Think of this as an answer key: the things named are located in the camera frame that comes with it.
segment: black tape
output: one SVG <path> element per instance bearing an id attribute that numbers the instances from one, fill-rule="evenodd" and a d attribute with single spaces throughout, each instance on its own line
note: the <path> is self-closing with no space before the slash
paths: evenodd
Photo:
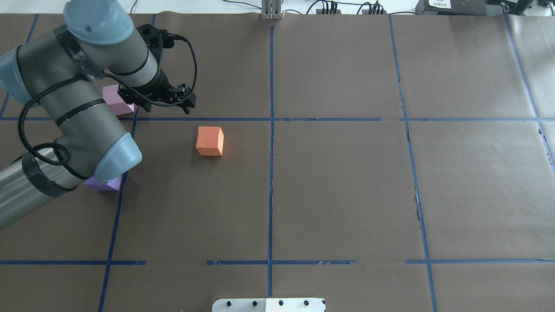
<path id="1" fill-rule="evenodd" d="M 66 54 L 87 80 L 92 82 L 105 77 L 102 70 L 91 60 L 65 24 L 54 29 L 54 33 Z"/>
<path id="2" fill-rule="evenodd" d="M 21 168 L 29 182 L 46 196 L 61 197 L 77 188 L 67 189 L 61 187 L 54 181 L 50 181 L 44 175 L 37 164 L 37 160 L 31 153 L 25 153 L 25 155 L 23 155 L 21 159 Z"/>

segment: black device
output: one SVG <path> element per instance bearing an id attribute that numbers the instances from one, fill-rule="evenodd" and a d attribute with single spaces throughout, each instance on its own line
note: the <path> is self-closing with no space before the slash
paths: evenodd
<path id="1" fill-rule="evenodd" d="M 341 10 L 337 9 L 337 10 L 333 10 L 333 13 L 331 12 L 331 10 L 328 11 L 328 13 L 326 13 L 326 9 L 316 9 L 316 14 L 341 14 Z"/>
<path id="2" fill-rule="evenodd" d="M 173 48 L 175 45 L 175 37 L 177 35 L 170 34 L 165 29 L 157 29 L 149 24 L 137 27 L 137 31 L 158 62 L 158 70 L 154 79 L 152 79 L 150 83 L 141 87 L 136 87 L 136 90 L 149 100 L 164 102 L 167 104 L 180 102 L 181 99 L 186 97 L 184 101 L 176 106 L 183 109 L 185 114 L 189 114 L 191 108 L 195 107 L 196 95 L 191 91 L 191 88 L 187 84 L 180 84 L 177 88 L 172 86 L 168 82 L 168 77 L 166 77 L 165 73 L 160 69 L 160 64 L 162 63 L 162 50 Z M 135 103 L 144 108 L 147 112 L 150 112 L 151 104 L 145 101 L 142 97 L 138 97 L 133 94 L 125 86 L 119 86 L 118 94 L 126 103 Z"/>
<path id="3" fill-rule="evenodd" d="M 550 2 L 554 2 L 553 0 L 538 0 L 538 5 L 544 8 L 547 8 Z"/>
<path id="4" fill-rule="evenodd" d="M 419 0 L 415 12 L 423 15 L 487 14 L 484 0 Z"/>
<path id="5" fill-rule="evenodd" d="M 526 11 L 533 2 L 534 0 L 486 0 L 486 4 L 503 7 L 504 14 L 513 15 L 524 15 L 524 11 Z M 546 3 L 545 6 L 547 6 L 548 2 L 550 1 L 538 0 L 538 5 L 541 6 L 543 3 Z"/>
<path id="6" fill-rule="evenodd" d="M 372 10 L 362 10 L 362 15 L 387 15 L 387 11 L 386 10 L 379 10 L 379 11 L 374 11 L 374 13 L 372 14 Z"/>

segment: cable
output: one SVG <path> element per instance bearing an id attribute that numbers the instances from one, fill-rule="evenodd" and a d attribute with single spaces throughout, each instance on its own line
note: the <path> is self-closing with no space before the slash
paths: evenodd
<path id="1" fill-rule="evenodd" d="M 365 2 L 365 3 L 363 3 L 363 4 L 360 5 L 359 10 L 356 11 L 356 15 L 359 15 L 360 10 L 362 10 L 362 7 L 365 6 L 365 5 L 367 5 L 367 4 L 368 4 L 368 12 L 369 12 L 369 14 L 370 14 L 370 11 L 372 10 L 372 3 L 370 3 L 370 2 Z"/>
<path id="2" fill-rule="evenodd" d="M 369 14 L 378 14 L 378 10 L 380 9 L 380 1 L 376 0 L 376 3 L 374 3 L 374 7 L 372 8 L 372 12 Z"/>
<path id="3" fill-rule="evenodd" d="M 285 11 L 283 11 L 283 12 L 287 12 L 287 11 L 292 11 L 292 12 L 297 12 L 298 14 L 302 14 L 301 12 L 299 12 L 299 11 L 297 11 L 297 10 L 293 10 L 293 9 L 287 9 L 287 10 L 285 10 Z"/>
<path id="4" fill-rule="evenodd" d="M 79 80 L 86 80 L 85 76 L 81 75 L 81 76 L 69 78 L 67 80 L 59 82 L 59 83 L 51 86 L 50 88 L 44 90 L 39 95 L 37 95 L 36 97 L 31 99 L 29 102 L 27 102 L 27 104 L 25 104 L 25 106 L 21 110 L 21 114 L 19 115 L 19 119 L 17 120 L 17 133 L 19 134 L 19 139 L 21 140 L 21 143 L 23 143 L 23 146 L 25 147 L 25 149 L 28 150 L 37 159 L 40 159 L 40 160 L 42 160 L 43 162 L 45 162 L 47 164 L 55 165 L 55 166 L 61 166 L 61 165 L 67 164 L 68 161 L 69 161 L 69 151 L 67 150 L 67 148 L 65 148 L 65 146 L 63 146 L 61 144 L 58 144 L 58 143 L 43 143 L 43 144 L 39 144 L 35 147 L 31 146 L 31 144 L 29 144 L 29 141 L 27 140 L 27 137 L 25 136 L 25 131 L 24 131 L 24 125 L 25 125 L 25 119 L 27 117 L 27 113 L 29 113 L 29 109 L 36 102 L 38 102 L 38 100 L 42 99 L 43 97 L 45 97 L 50 92 L 53 92 L 54 90 L 56 90 L 58 88 L 65 87 L 66 85 L 69 85 L 69 84 L 74 83 L 74 82 L 79 81 Z M 48 157 L 45 157 L 41 153 L 38 152 L 39 150 L 44 149 L 44 148 L 58 149 L 58 150 L 62 151 L 63 154 L 65 154 L 66 158 L 62 159 L 58 162 L 55 161 L 55 160 L 51 160 Z"/>
<path id="5" fill-rule="evenodd" d="M 135 90 L 130 85 L 126 84 L 126 82 L 119 79 L 117 76 L 114 76 L 112 74 L 103 72 L 104 75 L 108 78 L 111 78 L 111 79 L 119 82 L 120 84 L 125 86 L 135 96 L 139 97 L 140 99 L 142 99 L 143 101 L 145 101 L 147 103 L 150 103 L 151 105 L 160 106 L 160 107 L 172 107 L 172 106 L 182 104 L 184 101 L 186 101 L 191 96 L 191 94 L 193 93 L 193 91 L 195 89 L 195 86 L 196 86 L 196 78 L 197 78 L 197 75 L 198 75 L 198 65 L 196 63 L 195 50 L 193 50 L 193 46 L 191 45 L 191 43 L 189 42 L 189 40 L 187 38 L 185 38 L 183 36 L 180 36 L 178 34 L 171 34 L 171 33 L 169 33 L 168 36 L 172 39 L 183 41 L 183 42 L 187 43 L 187 45 L 189 46 L 189 49 L 191 50 L 191 55 L 193 57 L 193 62 L 194 62 L 194 65 L 195 65 L 195 74 L 194 74 L 194 78 L 193 78 L 193 84 L 191 85 L 191 90 L 189 92 L 187 92 L 187 94 L 181 100 L 179 100 L 175 103 L 171 103 L 171 104 L 154 102 L 154 101 L 150 100 L 149 98 L 145 97 L 144 95 L 140 94 L 137 90 Z M 48 95 L 49 93 L 53 92 L 56 89 L 59 89 L 61 87 L 65 87 L 65 86 L 67 86 L 69 84 L 72 84 L 74 82 L 77 82 L 79 80 L 86 80 L 86 78 L 85 78 L 85 76 L 81 75 L 81 76 L 69 78 L 67 80 L 64 80 L 62 82 L 59 82 L 59 83 L 49 87 L 48 89 L 44 90 L 43 92 L 38 94 L 36 97 L 31 99 L 29 102 L 27 102 L 27 104 L 25 104 L 25 106 L 21 110 L 21 114 L 19 115 L 19 119 L 17 121 L 17 132 L 19 134 L 19 139 L 21 140 L 21 143 L 23 143 L 23 146 L 25 147 L 25 149 L 27 151 L 29 151 L 33 156 L 35 156 L 35 158 L 40 159 L 40 160 L 42 160 L 43 162 L 45 162 L 47 164 L 55 165 L 55 166 L 60 166 L 60 165 L 67 164 L 69 162 L 69 159 L 70 159 L 69 151 L 65 146 L 63 146 L 61 144 L 58 144 L 58 143 L 43 143 L 43 144 L 36 145 L 34 147 L 31 146 L 31 144 L 29 143 L 29 141 L 27 140 L 27 137 L 25 135 L 25 130 L 24 130 L 25 119 L 27 118 L 27 114 L 29 113 L 30 108 L 33 105 L 35 105 L 35 103 L 37 103 L 40 99 L 42 99 L 43 97 L 45 97 L 46 95 Z M 38 152 L 39 150 L 45 149 L 45 148 L 58 149 L 58 151 L 61 151 L 61 154 L 65 154 L 65 158 L 60 160 L 60 161 L 55 161 L 55 160 L 51 160 L 51 159 L 43 156 L 41 153 Z"/>
<path id="6" fill-rule="evenodd" d="M 306 10 L 306 14 L 308 14 L 308 13 L 310 12 L 310 9 L 311 9 L 315 4 L 317 4 L 318 2 L 322 2 L 322 10 L 323 10 L 323 9 L 324 9 L 324 2 L 326 2 L 326 0 L 316 0 L 316 1 L 314 1 L 314 2 L 309 6 L 309 9 Z"/>
<path id="7" fill-rule="evenodd" d="M 131 10 L 129 10 L 129 14 L 133 13 L 133 8 L 137 5 L 137 1 L 139 1 L 139 0 L 135 0 L 135 3 L 133 3 L 133 6 L 131 7 Z"/>
<path id="8" fill-rule="evenodd" d="M 241 2 L 241 1 L 231 1 L 231 0 L 222 0 L 223 2 L 229 2 L 229 3 L 240 3 L 240 4 L 246 4 L 247 6 L 252 6 L 255 7 L 257 9 L 261 9 L 261 7 L 255 6 L 254 4 L 250 4 L 250 3 L 246 3 L 246 2 Z"/>
<path id="9" fill-rule="evenodd" d="M 152 101 L 152 100 L 150 100 L 149 98 L 145 97 L 144 95 L 140 94 L 137 90 L 135 90 L 133 87 L 131 87 L 130 85 L 128 85 L 125 81 L 119 79 L 117 76 L 114 76 L 114 75 L 109 74 L 109 73 L 104 73 L 104 75 L 105 75 L 106 77 L 108 77 L 108 78 L 111 78 L 111 79 L 113 79 L 113 80 L 119 82 L 120 84 L 122 84 L 123 86 L 125 86 L 127 89 L 129 89 L 129 91 L 130 91 L 131 93 L 133 93 L 135 96 L 137 96 L 138 98 L 140 98 L 140 99 L 142 99 L 143 101 L 145 101 L 145 102 L 147 102 L 147 103 L 150 103 L 150 104 L 152 104 L 152 105 L 160 106 L 160 107 L 173 107 L 173 106 L 177 106 L 177 105 L 179 105 L 179 104 L 182 104 L 184 101 L 186 101 L 186 100 L 191 96 L 191 94 L 193 93 L 193 91 L 194 91 L 194 89 L 195 89 L 195 86 L 196 86 L 196 78 L 197 78 L 197 75 L 198 75 L 198 65 L 197 65 L 197 63 L 196 63 L 195 50 L 193 50 L 193 46 L 191 45 L 191 43 L 189 42 L 189 40 L 187 40 L 187 38 L 185 38 L 185 37 L 183 37 L 183 36 L 180 36 L 180 35 L 178 35 L 178 34 L 168 34 L 168 35 L 169 35 L 170 37 L 173 36 L 173 38 L 176 39 L 176 40 L 184 41 L 184 42 L 187 43 L 187 45 L 189 46 L 189 49 L 191 50 L 191 55 L 193 56 L 193 62 L 194 62 L 194 65 L 195 65 L 195 75 L 194 75 L 194 77 L 193 77 L 193 84 L 191 85 L 191 90 L 190 90 L 189 92 L 187 92 L 187 94 L 186 94 L 181 100 L 179 100 L 179 101 L 177 101 L 177 102 L 175 102 L 175 103 L 171 103 L 171 104 L 168 104 L 168 103 L 158 103 L 158 102 Z"/>
<path id="10" fill-rule="evenodd" d="M 411 12 L 411 11 L 393 12 L 393 13 L 389 13 L 388 15 L 401 14 L 401 13 L 410 13 L 410 14 L 418 15 L 415 12 Z"/>
<path id="11" fill-rule="evenodd" d="M 359 5 L 360 5 L 360 3 L 350 3 L 350 2 L 336 2 L 336 3 L 339 3 L 339 4 L 350 4 L 350 5 L 352 5 L 352 6 L 359 6 Z"/>

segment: pink block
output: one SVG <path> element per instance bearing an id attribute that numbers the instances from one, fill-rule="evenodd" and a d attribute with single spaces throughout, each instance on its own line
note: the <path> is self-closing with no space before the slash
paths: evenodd
<path id="1" fill-rule="evenodd" d="M 116 116 L 135 112 L 135 104 L 127 104 L 118 94 L 118 84 L 102 88 L 102 97 Z"/>
<path id="2" fill-rule="evenodd" d="M 95 177 L 92 177 L 84 182 L 84 184 L 88 187 L 91 187 L 95 190 L 107 190 L 107 191 L 118 191 L 119 187 L 122 184 L 122 176 L 110 180 L 108 182 L 103 182 L 98 180 Z"/>

